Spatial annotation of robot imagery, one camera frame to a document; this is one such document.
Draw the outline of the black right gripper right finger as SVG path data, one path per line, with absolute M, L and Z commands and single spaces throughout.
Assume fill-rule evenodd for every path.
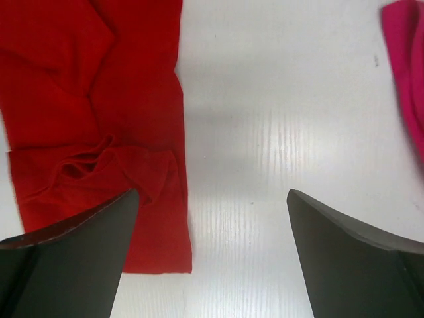
M 423 243 L 291 189 L 288 212 L 315 317 L 422 317 Z

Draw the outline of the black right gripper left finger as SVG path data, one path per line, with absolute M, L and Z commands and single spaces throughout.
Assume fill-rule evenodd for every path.
M 136 190 L 1 241 L 2 317 L 109 317 L 138 213 Z

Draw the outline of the red t shirt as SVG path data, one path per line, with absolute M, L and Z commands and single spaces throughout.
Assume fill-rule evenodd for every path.
M 189 273 L 181 1 L 2 1 L 1 114 L 23 228 L 139 195 L 127 273 Z

